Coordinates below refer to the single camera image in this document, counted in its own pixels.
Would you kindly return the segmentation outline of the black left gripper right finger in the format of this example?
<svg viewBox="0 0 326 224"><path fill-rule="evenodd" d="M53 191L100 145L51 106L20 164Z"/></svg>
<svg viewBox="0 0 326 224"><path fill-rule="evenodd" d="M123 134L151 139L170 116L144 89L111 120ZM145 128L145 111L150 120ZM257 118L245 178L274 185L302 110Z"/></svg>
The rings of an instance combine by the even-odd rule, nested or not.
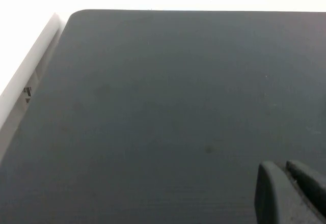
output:
<svg viewBox="0 0 326 224"><path fill-rule="evenodd" d="M286 169L315 208L325 210L325 175L297 160L287 161Z"/></svg>

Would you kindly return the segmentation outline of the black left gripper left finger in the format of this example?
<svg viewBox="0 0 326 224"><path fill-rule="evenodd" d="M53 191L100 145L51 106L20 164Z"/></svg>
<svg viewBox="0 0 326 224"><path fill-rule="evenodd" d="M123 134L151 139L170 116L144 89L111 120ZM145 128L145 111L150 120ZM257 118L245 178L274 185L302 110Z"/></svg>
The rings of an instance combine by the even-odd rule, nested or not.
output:
<svg viewBox="0 0 326 224"><path fill-rule="evenodd" d="M259 164L254 206L258 223L314 223L314 212L271 161Z"/></svg>

